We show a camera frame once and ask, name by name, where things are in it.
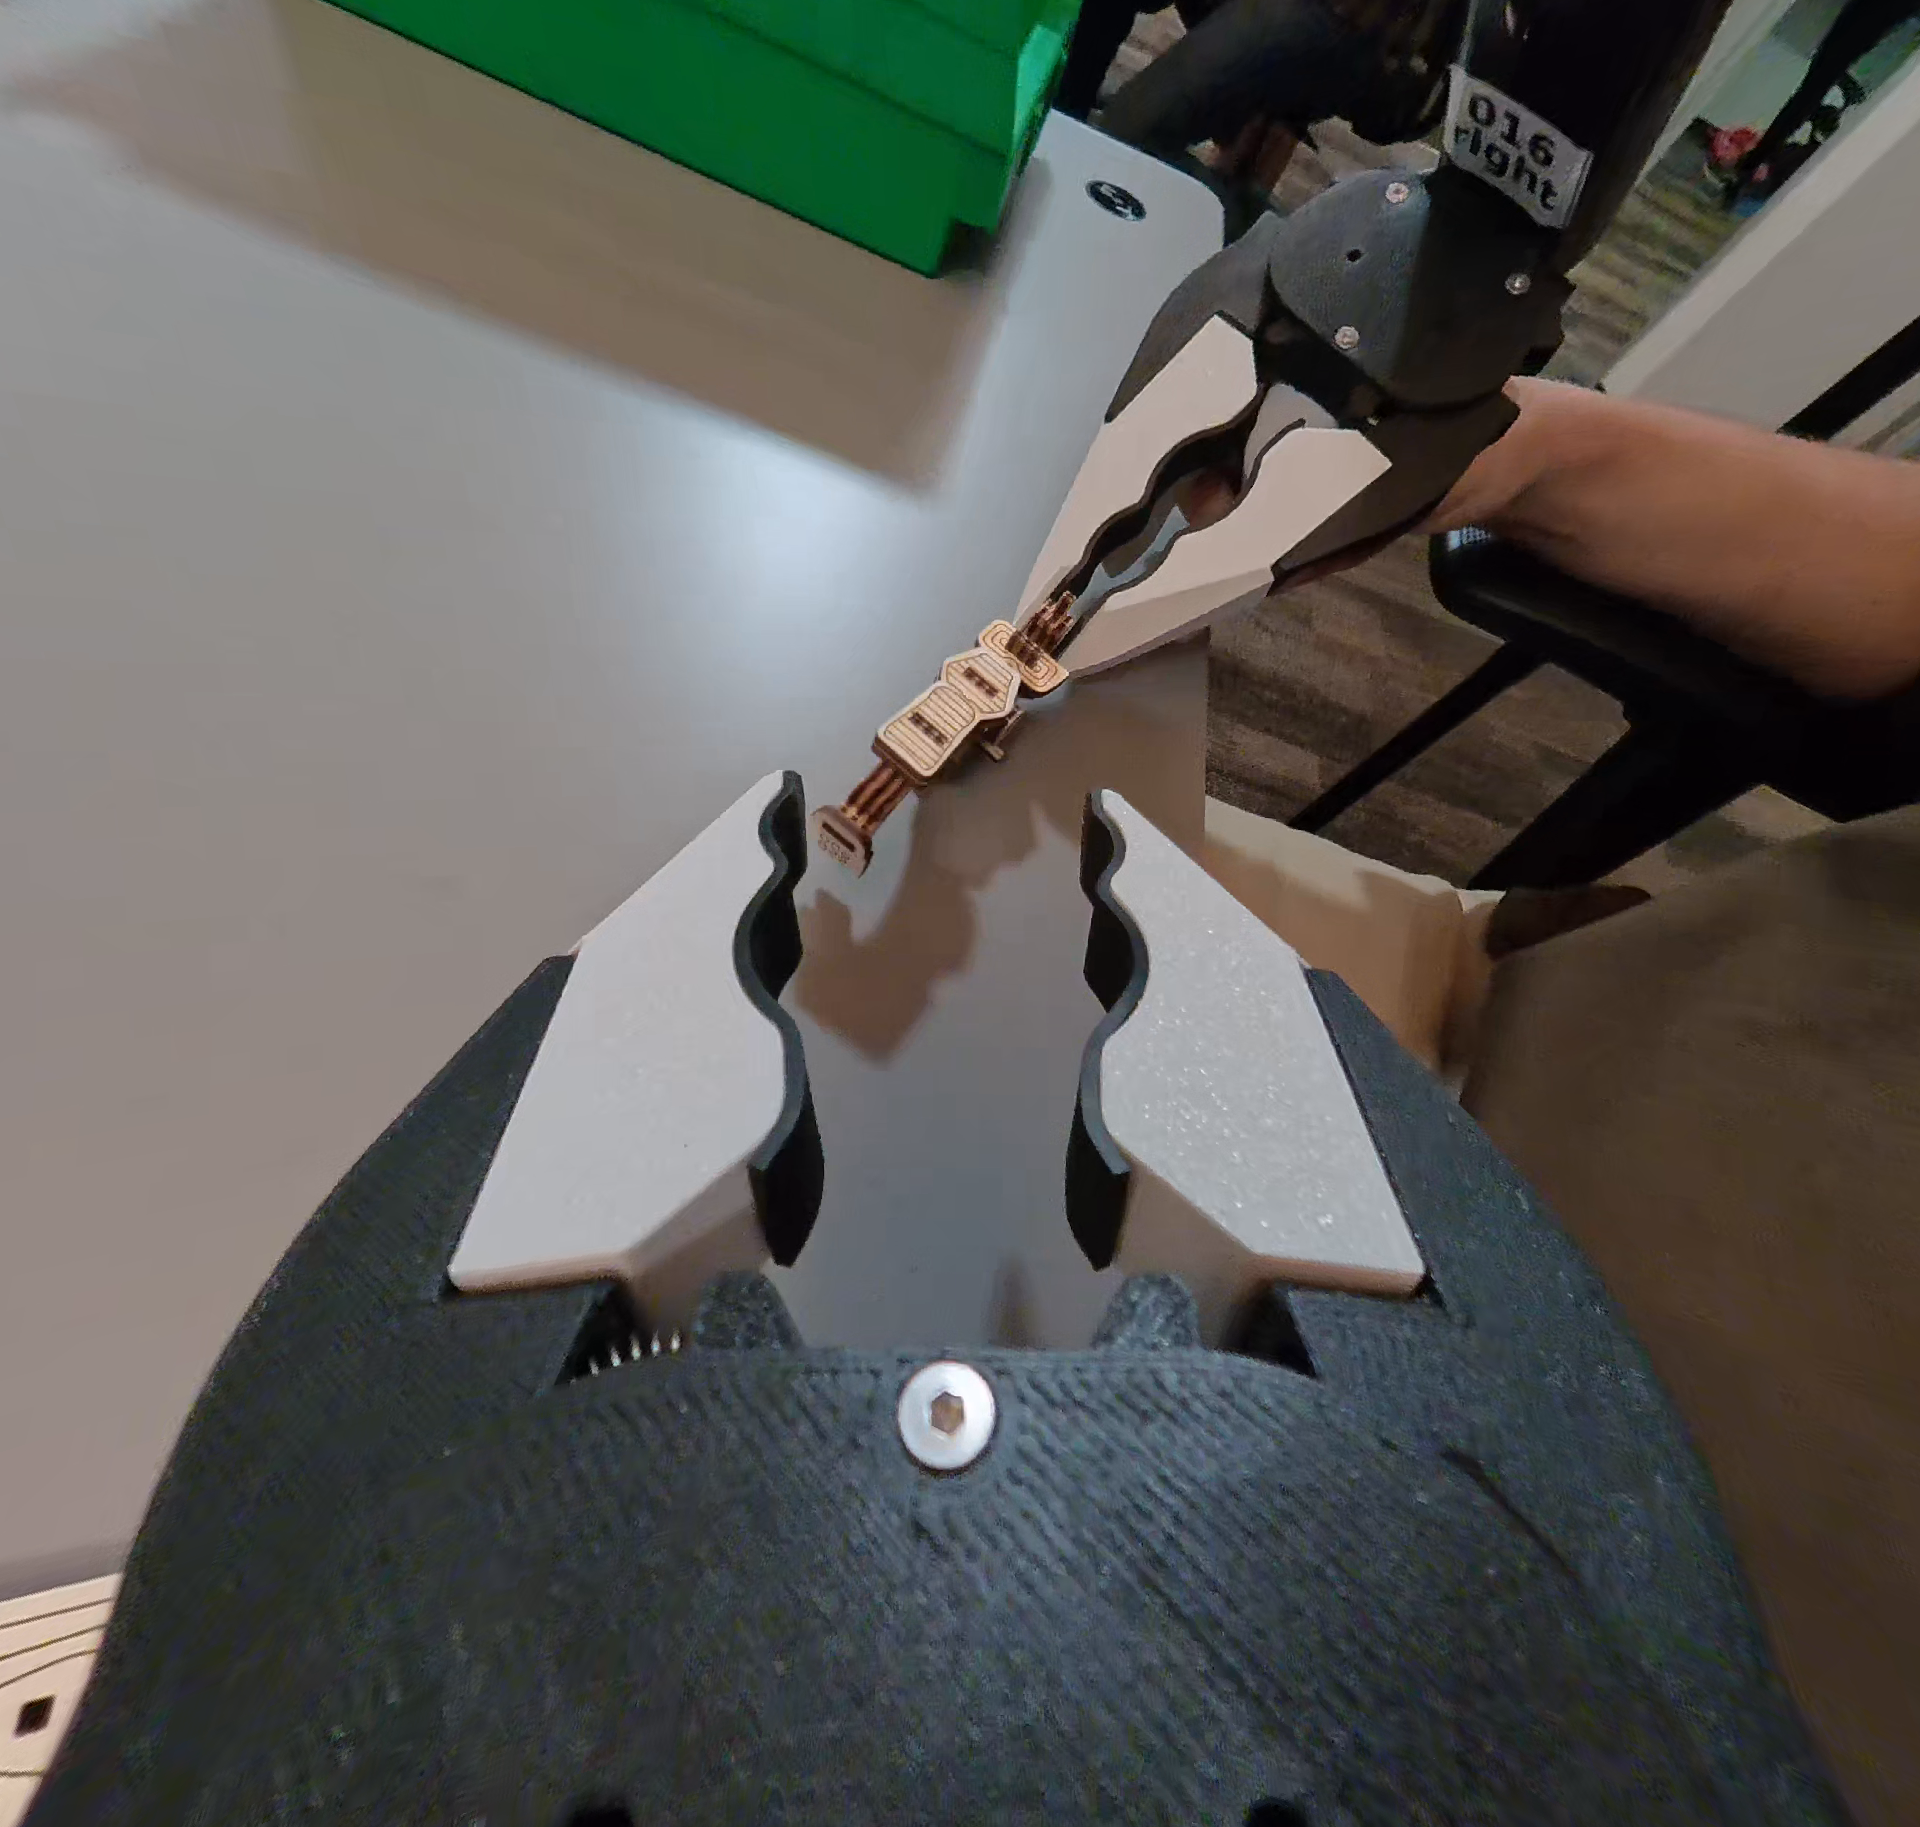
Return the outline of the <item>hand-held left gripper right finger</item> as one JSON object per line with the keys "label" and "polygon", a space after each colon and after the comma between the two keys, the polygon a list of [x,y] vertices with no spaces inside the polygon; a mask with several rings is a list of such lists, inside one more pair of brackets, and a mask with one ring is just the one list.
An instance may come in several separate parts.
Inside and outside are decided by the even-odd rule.
{"label": "hand-held left gripper right finger", "polygon": [[1405,1300],[1426,1270],[1303,958],[1112,790],[1088,795],[1064,1218],[1200,1311],[1272,1285]]}

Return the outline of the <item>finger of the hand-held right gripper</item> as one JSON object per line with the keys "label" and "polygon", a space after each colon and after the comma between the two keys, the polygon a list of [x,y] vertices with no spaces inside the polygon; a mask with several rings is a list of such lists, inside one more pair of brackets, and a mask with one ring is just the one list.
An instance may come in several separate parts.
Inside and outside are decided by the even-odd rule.
{"label": "finger of the hand-held right gripper", "polygon": [[1203,631],[1272,582],[1274,564],[1389,471],[1350,428],[1293,426],[1262,454],[1251,489],[1208,525],[1164,530],[1165,551],[1092,611],[1064,646],[1064,671],[1090,677]]}
{"label": "finger of the hand-held right gripper", "polygon": [[1251,339],[1208,318],[1104,417],[1020,592],[1020,620],[1213,620],[1284,552],[1266,458],[1309,401],[1257,377]]}

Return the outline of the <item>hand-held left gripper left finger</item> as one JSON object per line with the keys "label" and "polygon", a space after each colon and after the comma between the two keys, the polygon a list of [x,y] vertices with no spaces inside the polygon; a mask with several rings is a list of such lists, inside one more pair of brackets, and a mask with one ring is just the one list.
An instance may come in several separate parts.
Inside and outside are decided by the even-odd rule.
{"label": "hand-held left gripper left finger", "polygon": [[578,942],[450,1256],[460,1292],[700,1292],[804,1254],[825,1152],[804,1036],[804,780],[765,775]]}

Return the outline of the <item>small wooden puzzle model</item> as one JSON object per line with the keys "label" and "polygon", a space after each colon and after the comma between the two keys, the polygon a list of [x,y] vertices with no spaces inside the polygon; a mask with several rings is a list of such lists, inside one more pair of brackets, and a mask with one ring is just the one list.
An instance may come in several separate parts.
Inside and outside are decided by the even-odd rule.
{"label": "small wooden puzzle model", "polygon": [[934,683],[876,731],[876,763],[850,795],[814,812],[820,853],[864,876],[896,809],[963,759],[1002,759],[1029,707],[1067,683],[1060,651],[1078,630],[1074,607],[1069,592],[1057,592],[1029,620],[997,620],[947,658]]}

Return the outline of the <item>person's right forearm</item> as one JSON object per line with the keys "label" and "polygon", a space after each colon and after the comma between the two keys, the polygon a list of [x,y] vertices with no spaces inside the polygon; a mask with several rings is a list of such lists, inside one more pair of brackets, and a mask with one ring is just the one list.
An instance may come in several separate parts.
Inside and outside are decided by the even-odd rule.
{"label": "person's right forearm", "polygon": [[1624,499],[1608,576],[1799,685],[1916,683],[1917,464],[1614,401]]}

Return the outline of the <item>grey desk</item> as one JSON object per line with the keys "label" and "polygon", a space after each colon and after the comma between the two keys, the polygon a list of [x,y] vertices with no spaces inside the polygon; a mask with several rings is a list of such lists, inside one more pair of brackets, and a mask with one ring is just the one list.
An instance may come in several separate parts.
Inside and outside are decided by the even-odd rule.
{"label": "grey desk", "polygon": [[1051,117],[922,279],[317,0],[4,0],[4,1597],[539,962],[690,1127],[757,790],[1014,612],[1218,241]]}

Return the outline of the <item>person's right hand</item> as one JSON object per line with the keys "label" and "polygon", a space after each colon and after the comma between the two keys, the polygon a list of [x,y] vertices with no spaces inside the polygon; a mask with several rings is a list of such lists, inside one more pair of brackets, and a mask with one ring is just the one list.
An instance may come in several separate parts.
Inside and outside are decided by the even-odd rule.
{"label": "person's right hand", "polygon": [[1498,518],[1526,494],[1593,464],[1620,439],[1621,403],[1600,388],[1543,375],[1510,375],[1499,419],[1472,456],[1446,458],[1408,480],[1390,469],[1274,564],[1272,592],[1346,573],[1404,538]]}

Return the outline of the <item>black chair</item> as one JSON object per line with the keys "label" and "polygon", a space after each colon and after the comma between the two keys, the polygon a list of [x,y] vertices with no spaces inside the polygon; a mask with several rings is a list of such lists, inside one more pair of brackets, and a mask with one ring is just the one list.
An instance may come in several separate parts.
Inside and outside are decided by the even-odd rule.
{"label": "black chair", "polygon": [[1872,702],[1813,694],[1481,530],[1433,538],[1426,578],[1451,614],[1495,639],[1495,651],[1296,812],[1290,830],[1323,832],[1546,666],[1611,699],[1624,733],[1477,871],[1472,890],[1597,884],[1756,788],[1837,823],[1917,801],[1916,688]]}

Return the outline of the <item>person's brown shirt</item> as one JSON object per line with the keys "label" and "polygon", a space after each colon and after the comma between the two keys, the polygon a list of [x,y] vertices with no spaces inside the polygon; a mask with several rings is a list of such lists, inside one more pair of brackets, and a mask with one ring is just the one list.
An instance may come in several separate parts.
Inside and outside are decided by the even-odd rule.
{"label": "person's brown shirt", "polygon": [[1503,960],[1465,1101],[1687,1418],[1856,1818],[1916,1823],[1916,809]]}

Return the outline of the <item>green plastic bin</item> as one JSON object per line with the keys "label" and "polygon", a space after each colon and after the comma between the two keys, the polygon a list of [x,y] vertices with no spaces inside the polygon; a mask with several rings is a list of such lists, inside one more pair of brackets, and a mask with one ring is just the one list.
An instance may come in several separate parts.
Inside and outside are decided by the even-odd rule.
{"label": "green plastic bin", "polygon": [[991,238],[1080,0],[321,0],[922,277]]}

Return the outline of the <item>wooden puzzle sheet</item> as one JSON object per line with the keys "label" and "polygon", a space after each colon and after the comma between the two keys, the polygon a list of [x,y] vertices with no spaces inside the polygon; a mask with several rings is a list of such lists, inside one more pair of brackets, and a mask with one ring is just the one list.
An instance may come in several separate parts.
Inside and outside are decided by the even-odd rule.
{"label": "wooden puzzle sheet", "polygon": [[16,1824],[83,1699],[119,1591],[98,1575],[1,1605],[1,1823]]}

